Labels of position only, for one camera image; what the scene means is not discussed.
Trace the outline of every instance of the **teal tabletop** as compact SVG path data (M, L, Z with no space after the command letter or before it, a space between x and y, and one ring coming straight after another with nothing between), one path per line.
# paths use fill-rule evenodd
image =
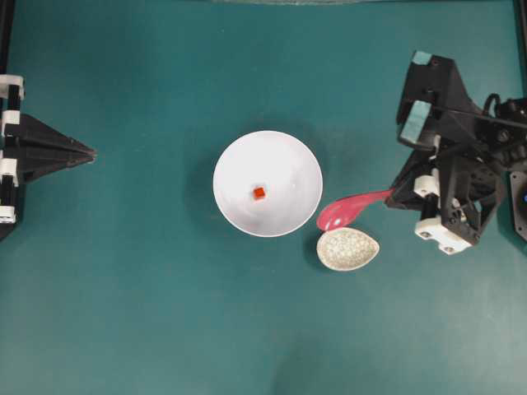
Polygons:
M264 6L20 0L9 72L22 109L98 150L27 190L0 244L0 393L518 394L527 260L504 205L448 257L380 203L356 272L319 262L313 216L278 238L230 225L222 151L301 139L319 210L389 186L414 50L456 60L469 95L523 93L513 2Z

